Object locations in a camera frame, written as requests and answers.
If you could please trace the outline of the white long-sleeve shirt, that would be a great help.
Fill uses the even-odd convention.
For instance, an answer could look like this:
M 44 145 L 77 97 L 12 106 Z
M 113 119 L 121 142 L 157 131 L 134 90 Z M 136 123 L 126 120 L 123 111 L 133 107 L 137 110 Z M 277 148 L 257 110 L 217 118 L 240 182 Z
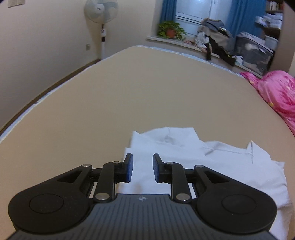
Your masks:
M 270 232 L 277 239 L 287 239 L 293 207 L 284 162 L 272 160 L 253 141 L 246 148 L 236 148 L 219 141 L 203 142 L 193 128 L 158 128 L 145 133 L 133 132 L 125 153 L 133 154 L 133 172 L 130 183 L 117 185 L 117 193 L 170 192 L 169 184 L 155 181 L 152 166 L 155 153 L 163 162 L 176 162 L 186 169 L 203 165 L 268 194 L 277 205 L 277 216 Z

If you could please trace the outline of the pile of dark clothes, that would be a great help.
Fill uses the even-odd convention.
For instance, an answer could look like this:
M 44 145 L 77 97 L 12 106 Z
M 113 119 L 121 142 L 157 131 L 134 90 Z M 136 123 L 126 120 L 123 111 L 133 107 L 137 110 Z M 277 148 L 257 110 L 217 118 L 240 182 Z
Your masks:
M 211 60 L 211 55 L 216 54 L 230 66 L 234 66 L 236 59 L 233 56 L 235 38 L 225 28 L 221 20 L 205 18 L 197 31 L 195 45 L 206 54 L 206 60 Z

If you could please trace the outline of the pink quilt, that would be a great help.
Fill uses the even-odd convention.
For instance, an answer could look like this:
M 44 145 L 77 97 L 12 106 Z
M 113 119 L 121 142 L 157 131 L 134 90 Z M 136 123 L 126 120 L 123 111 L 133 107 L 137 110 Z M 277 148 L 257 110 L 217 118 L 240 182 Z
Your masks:
M 281 70 L 270 71 L 262 78 L 248 72 L 240 75 L 248 80 L 294 133 L 294 77 Z

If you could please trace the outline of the clear plastic storage bin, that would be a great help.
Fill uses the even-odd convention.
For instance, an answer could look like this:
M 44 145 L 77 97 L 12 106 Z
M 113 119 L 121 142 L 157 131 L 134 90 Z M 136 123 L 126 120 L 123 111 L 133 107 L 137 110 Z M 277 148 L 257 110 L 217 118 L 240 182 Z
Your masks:
M 247 32 L 236 36 L 234 53 L 242 57 L 243 66 L 261 76 L 268 71 L 268 64 L 273 58 L 273 51 L 265 45 L 265 41 Z

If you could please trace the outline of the potted green plant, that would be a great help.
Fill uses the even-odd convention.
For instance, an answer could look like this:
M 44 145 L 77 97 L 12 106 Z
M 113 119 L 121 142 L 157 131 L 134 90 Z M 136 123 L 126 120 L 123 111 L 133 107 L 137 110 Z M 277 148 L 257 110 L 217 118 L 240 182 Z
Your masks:
M 158 24 L 157 36 L 164 39 L 184 40 L 187 33 L 179 23 L 163 21 Z

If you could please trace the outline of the right blue curtain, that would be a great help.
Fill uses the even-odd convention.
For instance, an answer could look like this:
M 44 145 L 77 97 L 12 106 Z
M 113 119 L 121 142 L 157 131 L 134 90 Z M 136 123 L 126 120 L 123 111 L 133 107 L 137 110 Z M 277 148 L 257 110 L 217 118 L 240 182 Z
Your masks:
M 266 0 L 234 0 L 225 28 L 230 31 L 233 38 L 241 32 L 260 37 L 263 29 L 256 23 L 256 16 L 263 16 L 265 9 Z

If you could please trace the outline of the blue curtain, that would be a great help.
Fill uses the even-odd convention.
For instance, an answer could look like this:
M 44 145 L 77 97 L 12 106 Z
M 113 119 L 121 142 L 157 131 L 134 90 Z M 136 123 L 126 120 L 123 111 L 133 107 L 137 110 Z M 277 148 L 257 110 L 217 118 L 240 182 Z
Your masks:
M 263 29 L 256 23 L 256 16 L 263 16 L 265 9 L 266 0 L 234 0 L 225 28 L 230 31 L 233 38 L 241 32 L 260 37 Z
M 175 21 L 177 0 L 163 0 L 159 22 Z

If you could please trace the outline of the wooden shelf unit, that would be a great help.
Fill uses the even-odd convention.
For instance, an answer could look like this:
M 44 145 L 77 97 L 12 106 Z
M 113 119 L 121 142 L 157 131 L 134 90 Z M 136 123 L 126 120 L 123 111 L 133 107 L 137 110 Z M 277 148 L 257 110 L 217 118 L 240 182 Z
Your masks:
M 294 75 L 294 1 L 266 1 L 263 36 L 278 40 L 270 70 Z

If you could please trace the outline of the window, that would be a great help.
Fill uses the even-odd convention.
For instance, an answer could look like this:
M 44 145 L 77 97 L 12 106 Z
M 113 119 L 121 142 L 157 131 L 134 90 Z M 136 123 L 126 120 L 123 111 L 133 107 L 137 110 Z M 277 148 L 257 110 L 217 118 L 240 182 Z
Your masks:
M 179 0 L 176 5 L 176 22 L 187 35 L 196 35 L 205 18 L 221 20 L 226 24 L 231 6 L 231 0 Z

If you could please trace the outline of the white standing fan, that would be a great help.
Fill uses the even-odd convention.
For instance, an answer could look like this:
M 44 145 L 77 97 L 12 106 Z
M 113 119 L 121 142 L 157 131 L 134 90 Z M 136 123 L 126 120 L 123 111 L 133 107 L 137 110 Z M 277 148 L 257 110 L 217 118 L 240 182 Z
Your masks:
M 105 24 L 117 16 L 118 7 L 117 1 L 107 0 L 87 0 L 84 5 L 86 17 L 93 23 L 101 24 L 101 59 L 105 58 L 105 40 L 107 36 Z

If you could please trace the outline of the left blue curtain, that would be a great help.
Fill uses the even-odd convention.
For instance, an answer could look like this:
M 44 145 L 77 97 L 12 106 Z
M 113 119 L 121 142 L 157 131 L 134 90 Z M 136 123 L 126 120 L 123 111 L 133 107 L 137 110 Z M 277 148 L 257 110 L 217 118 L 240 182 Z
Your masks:
M 175 21 L 177 0 L 163 0 L 159 22 Z

